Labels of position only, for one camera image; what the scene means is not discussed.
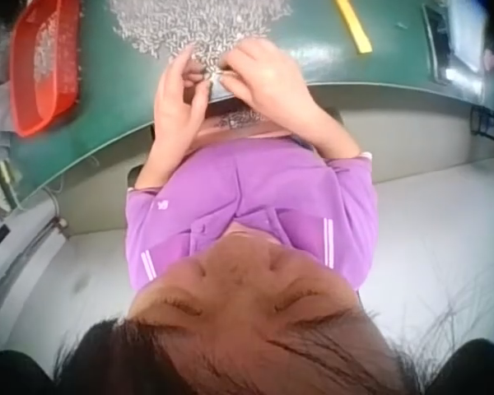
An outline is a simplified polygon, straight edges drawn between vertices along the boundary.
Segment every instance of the logo on shirt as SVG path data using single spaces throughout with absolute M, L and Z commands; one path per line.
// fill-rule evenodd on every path
M 158 210 L 166 210 L 167 208 L 168 208 L 168 200 L 161 200 L 160 202 L 157 202 Z

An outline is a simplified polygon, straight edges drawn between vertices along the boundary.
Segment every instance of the red plastic tray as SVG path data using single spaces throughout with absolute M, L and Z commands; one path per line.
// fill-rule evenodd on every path
M 33 0 L 16 23 L 9 72 L 12 116 L 22 137 L 44 130 L 75 104 L 79 14 L 80 0 Z

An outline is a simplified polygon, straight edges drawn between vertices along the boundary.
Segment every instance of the finger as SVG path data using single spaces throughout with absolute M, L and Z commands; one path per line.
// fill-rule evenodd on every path
M 199 130 L 199 127 L 205 120 L 210 90 L 210 81 L 203 81 L 196 85 L 194 98 L 192 99 L 192 107 L 190 110 L 190 123 L 193 130 Z
M 224 74 L 220 78 L 220 83 L 231 94 L 252 107 L 253 97 L 250 89 L 241 79 L 233 74 Z
M 221 57 L 220 68 L 231 68 L 246 80 L 256 72 L 256 61 L 241 49 L 234 48 Z
M 193 49 L 193 44 L 188 45 L 166 69 L 165 95 L 174 99 L 183 99 L 183 71 L 189 64 Z
M 157 84 L 156 98 L 154 100 L 154 110 L 157 110 L 157 106 L 160 104 L 161 99 L 164 97 L 163 95 L 165 94 L 165 80 L 166 72 L 163 72 L 159 79 L 159 84 Z
M 281 51 L 276 44 L 274 44 L 270 39 L 265 39 L 264 37 L 259 37 L 256 39 L 258 41 L 258 45 L 263 47 L 266 51 L 274 53 Z
M 184 74 L 197 74 L 205 72 L 205 66 L 195 59 L 190 59 L 184 68 Z
M 255 37 L 243 39 L 235 47 L 253 59 L 263 58 L 267 52 L 265 45 L 261 44 L 260 39 Z
M 205 76 L 203 74 L 188 74 L 186 76 L 183 76 L 183 79 L 185 81 L 201 82 L 205 79 Z

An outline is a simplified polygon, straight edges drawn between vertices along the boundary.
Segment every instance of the woman's right hand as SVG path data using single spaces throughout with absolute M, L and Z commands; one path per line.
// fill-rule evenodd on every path
M 313 100 L 300 66 L 267 39 L 240 41 L 221 59 L 220 83 L 265 118 L 301 134 L 320 108 Z

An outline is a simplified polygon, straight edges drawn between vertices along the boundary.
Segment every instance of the yellow ruler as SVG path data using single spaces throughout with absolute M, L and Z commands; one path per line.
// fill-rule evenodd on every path
M 368 39 L 364 29 L 362 29 L 361 22 L 349 0 L 334 1 L 337 3 L 338 8 L 340 8 L 340 12 L 343 14 L 344 20 L 346 21 L 349 30 L 352 32 L 353 40 L 357 45 L 359 53 L 373 52 L 370 39 Z

